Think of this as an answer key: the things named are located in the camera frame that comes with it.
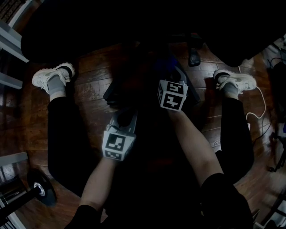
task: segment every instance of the human leg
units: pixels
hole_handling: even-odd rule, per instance
[[[74,76],[70,64],[43,69],[33,77],[33,85],[50,94],[48,106],[48,168],[67,189],[81,196],[97,165],[78,107],[66,97],[64,86]]]
[[[238,94],[242,90],[254,89],[256,82],[252,76],[224,70],[216,71],[214,78],[223,93],[222,150],[216,152],[216,155],[224,174],[235,183],[251,169],[254,162],[252,140]]]

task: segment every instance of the hardwood floor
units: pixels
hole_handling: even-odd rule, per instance
[[[214,56],[206,46],[199,50],[202,63],[198,67],[190,68],[187,64],[187,47],[185,43],[170,45],[183,68],[188,73],[201,104],[207,104],[207,119],[202,128],[204,136],[209,140],[214,151],[220,150],[221,128],[221,97],[215,89],[212,74],[217,69],[228,69],[234,72],[245,72],[255,77],[261,88],[267,109],[265,118],[257,120],[250,116],[252,140],[259,137],[268,126],[266,134],[254,145],[255,163],[253,168],[235,184],[237,190],[245,196],[252,212],[260,209],[258,222],[261,222],[276,200],[277,195],[285,186],[286,171],[280,169],[276,173],[267,171],[267,166],[274,165],[274,158],[279,158],[281,149],[276,152],[276,142],[270,139],[276,127],[276,115],[273,109],[273,98],[268,74],[262,56],[256,55],[246,60],[239,68],[231,68]],[[75,101],[80,108],[92,147],[101,148],[102,134],[107,123],[115,111],[103,99],[103,94],[112,81],[112,77],[119,71],[120,66],[128,59],[135,45],[115,45],[73,61],[78,71],[75,81]],[[64,228],[72,219],[77,209],[79,198],[57,183],[49,174],[47,168],[47,105],[49,96],[31,84],[33,74],[41,68],[51,65],[28,63],[18,68],[18,77],[24,79],[22,90],[15,90],[0,85],[0,155],[8,155],[27,151],[29,164],[22,162],[1,168],[0,181],[9,180],[20,175],[25,183],[25,175],[30,167],[39,168],[50,179],[55,188],[58,203],[48,208],[37,200],[28,202],[21,207],[17,214],[27,228]],[[244,92],[240,95],[244,111],[262,114],[264,104],[258,90]]]

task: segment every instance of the black pants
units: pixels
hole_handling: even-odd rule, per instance
[[[222,109],[222,150],[216,155],[225,175],[235,183],[253,165],[252,140],[242,103],[226,98]],[[90,147],[80,112],[73,101],[64,97],[56,98],[50,102],[48,110],[49,171],[59,183],[81,196],[90,174],[98,163],[98,158]],[[170,173],[168,182],[171,182],[170,177],[180,182],[178,177],[185,173],[180,172],[180,169],[165,171]],[[121,181],[119,184],[121,188],[123,184],[124,182]]]

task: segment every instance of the white sneaker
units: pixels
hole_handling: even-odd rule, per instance
[[[215,71],[214,79],[217,81],[217,88],[219,88],[219,90],[221,90],[226,83],[232,83],[238,89],[238,94],[242,94],[242,91],[253,90],[257,85],[253,76],[227,70]]]
[[[55,68],[41,69],[34,74],[32,84],[36,87],[44,89],[48,94],[50,94],[48,81],[54,75],[59,75],[60,80],[66,86],[67,83],[71,81],[71,78],[75,75],[75,70],[70,63],[63,63]]]

